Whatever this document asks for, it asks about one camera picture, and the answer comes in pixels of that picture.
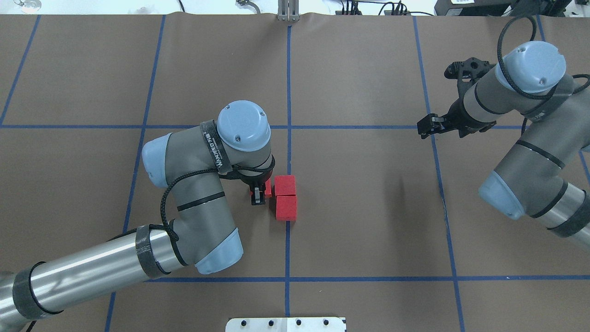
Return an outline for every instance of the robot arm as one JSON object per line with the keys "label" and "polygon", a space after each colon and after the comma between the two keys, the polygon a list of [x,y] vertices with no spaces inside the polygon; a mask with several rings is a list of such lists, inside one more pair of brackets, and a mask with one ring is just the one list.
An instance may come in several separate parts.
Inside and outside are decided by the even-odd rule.
{"label": "robot arm", "polygon": [[450,65],[445,76],[458,80],[460,97],[447,115],[422,119],[418,132],[424,139],[457,129],[464,137],[488,130],[513,109],[519,111],[532,124],[480,187],[480,196],[512,219],[528,214],[556,235],[590,249],[590,198],[559,177],[578,151],[590,145],[587,84],[577,86],[565,74],[565,59],[557,48],[543,41],[518,46],[503,62],[505,70],[476,58]]}
{"label": "robot arm", "polygon": [[[264,204],[264,195],[256,197],[256,192],[264,192],[274,161],[270,126],[262,109],[244,100],[230,103],[217,124],[204,122],[148,142],[142,155],[152,182],[172,190],[180,218],[169,229],[144,225],[17,274],[1,273],[0,332],[20,331],[29,321],[186,265],[210,274],[240,259],[238,229],[219,178],[241,179],[253,189],[253,204]],[[195,170],[207,172],[178,180]]]}

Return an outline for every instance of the white bracket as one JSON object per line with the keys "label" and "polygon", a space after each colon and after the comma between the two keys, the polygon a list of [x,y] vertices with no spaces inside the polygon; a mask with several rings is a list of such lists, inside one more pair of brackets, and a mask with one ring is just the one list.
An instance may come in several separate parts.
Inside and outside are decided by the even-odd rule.
{"label": "white bracket", "polygon": [[299,21],[299,0],[278,0],[279,21]]}
{"label": "white bracket", "polygon": [[279,317],[232,318],[225,332],[346,332],[346,318],[341,317]]}

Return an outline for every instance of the light blue cap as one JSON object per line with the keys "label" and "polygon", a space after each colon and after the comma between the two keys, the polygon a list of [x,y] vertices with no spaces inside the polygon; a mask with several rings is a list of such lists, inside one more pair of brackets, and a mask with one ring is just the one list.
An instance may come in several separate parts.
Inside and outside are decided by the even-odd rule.
{"label": "light blue cap", "polygon": [[172,133],[149,141],[142,149],[143,166],[156,187],[166,188],[166,147]]}
{"label": "light blue cap", "polygon": [[484,201],[497,208],[508,218],[516,220],[525,214],[525,209],[514,192],[495,171],[491,172],[478,192]]}
{"label": "light blue cap", "polygon": [[221,110],[217,131],[227,145],[245,152],[259,150],[270,140],[266,114],[260,106],[247,100],[231,102]]}
{"label": "light blue cap", "polygon": [[215,249],[195,264],[200,274],[211,274],[237,263],[244,254],[238,229],[234,229]]}
{"label": "light blue cap", "polygon": [[[528,41],[504,57],[506,69],[516,85],[526,93],[540,93],[555,86],[565,74],[565,58],[557,47],[544,41]],[[513,90],[497,64],[496,77]]]}

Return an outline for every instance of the red block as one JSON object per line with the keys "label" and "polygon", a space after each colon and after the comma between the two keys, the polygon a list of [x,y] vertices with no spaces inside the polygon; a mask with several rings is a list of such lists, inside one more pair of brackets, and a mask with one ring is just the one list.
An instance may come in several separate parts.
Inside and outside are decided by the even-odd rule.
{"label": "red block", "polygon": [[295,175],[278,175],[274,177],[275,196],[295,196]]}
{"label": "red block", "polygon": [[270,184],[270,178],[264,183],[264,197],[270,198],[273,196],[273,185]]}
{"label": "red block", "polygon": [[297,196],[277,196],[277,220],[280,222],[297,220]]}

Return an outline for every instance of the white floor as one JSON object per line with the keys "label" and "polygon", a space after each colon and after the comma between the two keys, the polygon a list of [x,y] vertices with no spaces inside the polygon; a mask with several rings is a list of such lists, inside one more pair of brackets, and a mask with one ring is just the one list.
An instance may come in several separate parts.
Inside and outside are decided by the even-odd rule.
{"label": "white floor", "polygon": [[[24,14],[13,0],[0,0],[0,14]],[[35,0],[41,1],[41,9],[36,14],[169,14],[180,11],[178,0]],[[182,0],[187,12],[193,14],[254,14],[250,6],[240,6],[235,0]],[[253,0],[261,12],[276,13],[277,0]],[[436,0],[411,0],[405,4],[410,11],[423,11],[434,14]],[[381,4],[361,3],[363,15],[377,15]],[[342,9],[340,0],[300,0],[301,14],[316,12],[334,15]],[[566,9],[569,17],[590,17],[590,6],[575,5],[574,1]]]}

